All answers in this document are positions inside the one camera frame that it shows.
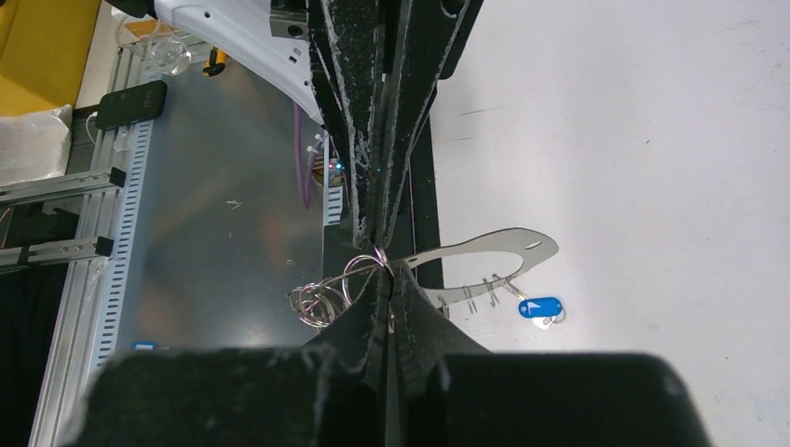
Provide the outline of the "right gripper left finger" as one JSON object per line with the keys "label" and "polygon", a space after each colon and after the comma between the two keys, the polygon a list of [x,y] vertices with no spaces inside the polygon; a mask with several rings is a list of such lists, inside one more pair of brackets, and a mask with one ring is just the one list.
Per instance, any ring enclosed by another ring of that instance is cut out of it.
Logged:
{"label": "right gripper left finger", "polygon": [[380,392],[387,382],[389,298],[390,273],[378,270],[361,297],[305,347],[331,353],[341,371]]}

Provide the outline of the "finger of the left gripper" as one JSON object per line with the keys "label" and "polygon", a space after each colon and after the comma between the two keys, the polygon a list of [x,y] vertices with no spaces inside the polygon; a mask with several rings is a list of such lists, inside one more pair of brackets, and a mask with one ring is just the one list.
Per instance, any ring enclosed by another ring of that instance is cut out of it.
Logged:
{"label": "finger of the left gripper", "polygon": [[401,1],[397,9],[383,115],[373,161],[373,244],[392,240],[409,158],[439,81],[450,77],[469,39],[481,1]]}
{"label": "finger of the left gripper", "polygon": [[308,1],[312,87],[347,169],[352,244],[372,245],[383,23],[379,1]]}

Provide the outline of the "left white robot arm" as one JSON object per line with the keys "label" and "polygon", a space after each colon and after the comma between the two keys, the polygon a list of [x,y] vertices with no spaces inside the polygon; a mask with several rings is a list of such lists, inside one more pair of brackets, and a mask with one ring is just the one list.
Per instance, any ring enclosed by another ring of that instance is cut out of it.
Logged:
{"label": "left white robot arm", "polygon": [[392,240],[410,157],[438,83],[459,62],[481,3],[118,1],[218,47],[329,133],[347,170],[353,243]]}

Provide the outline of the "blue tagged key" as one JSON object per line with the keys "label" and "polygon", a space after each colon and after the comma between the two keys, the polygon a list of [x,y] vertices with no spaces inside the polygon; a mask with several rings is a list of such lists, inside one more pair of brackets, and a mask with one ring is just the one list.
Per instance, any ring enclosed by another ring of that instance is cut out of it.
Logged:
{"label": "blue tagged key", "polygon": [[538,328],[547,330],[565,319],[565,308],[556,297],[527,298],[518,305],[519,314]]}

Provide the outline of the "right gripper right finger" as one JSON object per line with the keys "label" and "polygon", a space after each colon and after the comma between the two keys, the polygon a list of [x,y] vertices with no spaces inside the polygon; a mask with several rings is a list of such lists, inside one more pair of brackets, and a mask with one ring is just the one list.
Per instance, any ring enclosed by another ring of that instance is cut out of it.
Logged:
{"label": "right gripper right finger", "polygon": [[411,269],[394,266],[389,306],[394,316],[394,358],[400,367],[400,390],[406,398],[423,395],[429,375],[445,354],[489,351],[452,323],[428,300]]}

